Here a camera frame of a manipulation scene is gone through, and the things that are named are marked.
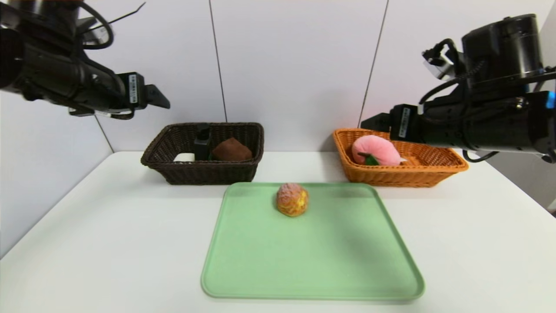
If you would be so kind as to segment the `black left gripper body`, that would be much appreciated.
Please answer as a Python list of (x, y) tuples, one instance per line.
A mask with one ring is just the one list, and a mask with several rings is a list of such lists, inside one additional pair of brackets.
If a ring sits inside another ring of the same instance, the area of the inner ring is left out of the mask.
[(88, 68), (89, 112), (135, 112), (147, 107), (147, 86), (141, 74), (115, 74), (100, 65)]

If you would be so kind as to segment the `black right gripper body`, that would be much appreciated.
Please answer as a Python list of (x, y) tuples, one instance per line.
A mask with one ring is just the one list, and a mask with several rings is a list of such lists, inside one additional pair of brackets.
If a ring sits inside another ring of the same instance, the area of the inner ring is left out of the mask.
[(417, 113), (416, 106), (396, 105), (391, 109), (390, 115), (390, 140), (443, 148), (454, 147), (452, 132), (447, 126), (425, 119)]

